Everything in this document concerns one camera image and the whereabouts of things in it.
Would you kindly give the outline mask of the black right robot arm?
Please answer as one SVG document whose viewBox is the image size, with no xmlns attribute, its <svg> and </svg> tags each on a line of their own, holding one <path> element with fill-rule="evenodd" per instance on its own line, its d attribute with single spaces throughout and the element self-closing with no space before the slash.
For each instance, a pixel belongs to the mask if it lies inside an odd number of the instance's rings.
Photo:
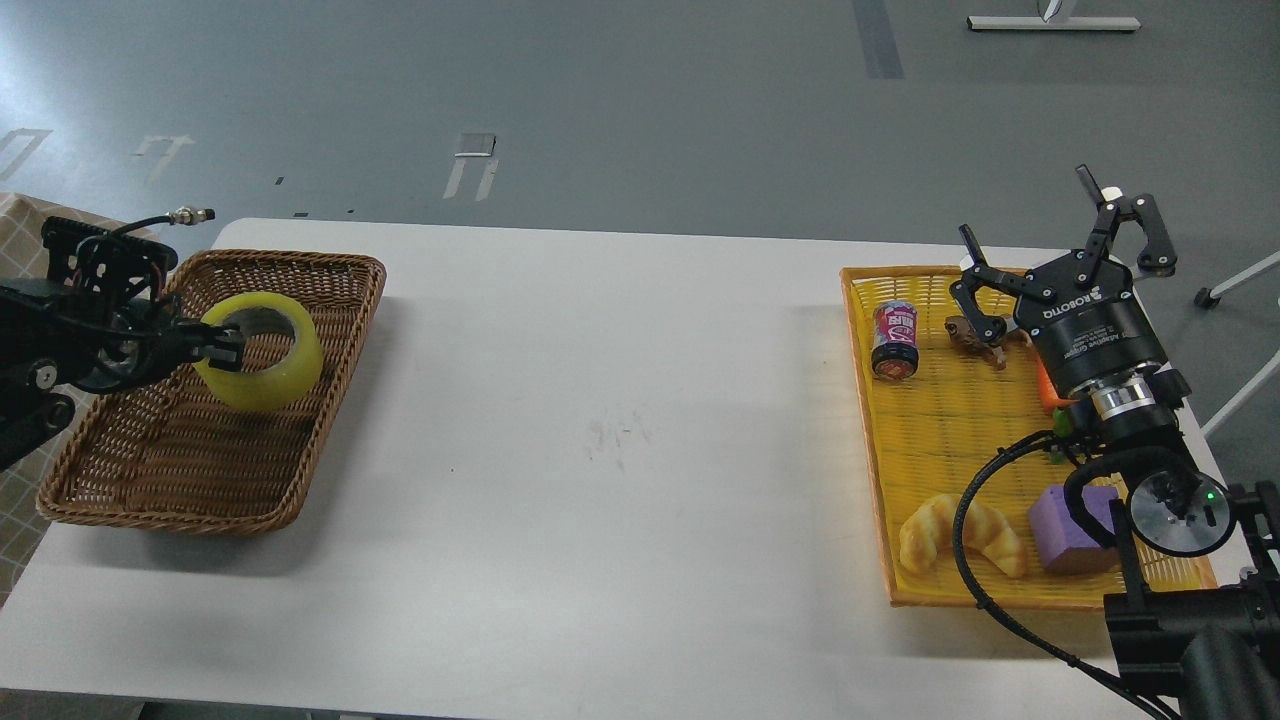
<svg viewBox="0 0 1280 720">
<path fill-rule="evenodd" d="M 1030 337 L 1071 430 L 1038 430 L 986 464 L 964 489 L 951 541 L 975 600 L 1014 635 L 1084 673 L 1155 719 L 1275 719 L 1277 697 L 1277 487 L 1224 486 L 1193 460 L 1176 419 L 1190 388 L 1169 366 L 1134 291 L 1137 277 L 1169 277 L 1178 255 L 1153 196 L 1079 177 L 1097 211 L 1082 249 L 1018 275 L 989 264 L 961 227 L 972 265 L 951 293 L 980 342 L 1011 329 Z M 1037 450 L 1088 452 L 1064 484 L 1070 519 L 1100 547 L 1116 550 L 1124 588 L 1103 600 L 1115 673 L 1030 632 L 977 580 L 963 536 L 982 486 Z M 1199 557 L 1242 536 L 1251 556 L 1236 583 L 1157 592 L 1138 544 Z"/>
</svg>

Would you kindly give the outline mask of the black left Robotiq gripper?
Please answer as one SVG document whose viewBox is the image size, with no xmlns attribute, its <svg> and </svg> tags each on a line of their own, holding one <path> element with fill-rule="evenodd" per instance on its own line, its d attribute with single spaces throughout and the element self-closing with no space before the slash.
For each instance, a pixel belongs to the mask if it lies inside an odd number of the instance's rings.
<svg viewBox="0 0 1280 720">
<path fill-rule="evenodd" d="M 111 331 L 137 337 L 108 337 L 90 352 L 88 370 L 70 386 L 87 393 L 120 393 L 169 378 L 179 366 L 206 363 L 239 373 L 244 365 L 244 332 L 236 323 L 179 322 L 168 313 L 116 311 Z"/>
</svg>

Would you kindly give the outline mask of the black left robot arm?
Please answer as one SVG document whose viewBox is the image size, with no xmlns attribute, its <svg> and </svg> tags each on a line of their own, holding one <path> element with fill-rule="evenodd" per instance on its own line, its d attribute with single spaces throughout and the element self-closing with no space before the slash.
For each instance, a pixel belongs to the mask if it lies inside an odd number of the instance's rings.
<svg viewBox="0 0 1280 720">
<path fill-rule="evenodd" d="M 186 316 L 180 296 L 165 287 L 177 252 L 140 236 L 152 225 L 214 218 L 210 208 L 183 206 L 114 229 L 63 217 L 44 222 L 45 277 L 3 282 L 4 468 L 70 425 L 76 405 L 61 386 L 114 395 L 159 383 L 183 364 L 242 370 L 242 325 Z"/>
</svg>

